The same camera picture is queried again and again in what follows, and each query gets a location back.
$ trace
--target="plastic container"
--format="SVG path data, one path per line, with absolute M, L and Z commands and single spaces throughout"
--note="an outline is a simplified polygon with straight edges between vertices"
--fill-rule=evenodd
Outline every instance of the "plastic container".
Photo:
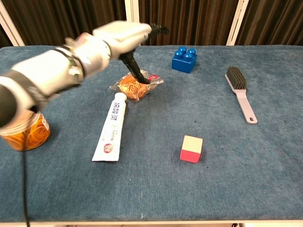
M 49 137 L 51 131 L 43 114 L 24 111 L 11 125 L 0 130 L 0 136 L 14 149 L 23 150 L 25 134 L 27 141 L 25 150 L 39 147 Z

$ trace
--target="plastic wrapper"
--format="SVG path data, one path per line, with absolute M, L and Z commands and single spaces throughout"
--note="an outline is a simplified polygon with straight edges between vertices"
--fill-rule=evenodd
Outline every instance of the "plastic wrapper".
M 139 83 L 129 72 L 109 88 L 115 92 L 123 92 L 131 100 L 139 101 L 147 93 L 154 90 L 158 84 L 164 83 L 164 80 L 155 74 L 143 70 L 141 73 L 151 82 L 150 84 Z

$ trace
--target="white frame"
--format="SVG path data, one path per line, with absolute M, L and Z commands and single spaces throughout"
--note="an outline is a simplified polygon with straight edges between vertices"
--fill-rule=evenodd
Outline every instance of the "white frame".
M 126 21 L 140 22 L 139 16 L 139 1 L 138 0 L 125 0 Z
M 1 0 L 0 0 L 0 24 L 3 27 L 9 40 L 14 46 L 24 46 L 24 42 Z
M 239 0 L 235 15 L 233 17 L 232 26 L 229 31 L 229 36 L 226 42 L 227 46 L 234 46 L 238 37 L 238 33 L 243 21 L 243 17 L 249 0 Z

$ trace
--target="toothpaste cap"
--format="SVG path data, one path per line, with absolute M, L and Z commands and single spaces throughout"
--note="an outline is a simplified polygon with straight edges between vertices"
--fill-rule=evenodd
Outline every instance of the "toothpaste cap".
M 122 92 L 118 92 L 115 94 L 115 99 L 118 99 L 120 101 L 125 102 L 125 100 L 127 99 L 126 95 Z

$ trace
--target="robotic arm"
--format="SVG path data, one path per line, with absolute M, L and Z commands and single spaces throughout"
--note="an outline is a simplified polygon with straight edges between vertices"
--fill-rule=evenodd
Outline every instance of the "robotic arm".
M 159 33 L 164 26 L 114 21 L 81 34 L 76 40 L 55 47 L 14 65 L 0 77 L 0 128 L 8 126 L 24 110 L 41 110 L 52 95 L 104 70 L 110 60 L 122 60 L 141 83 L 149 83 L 134 60 L 135 48 Z

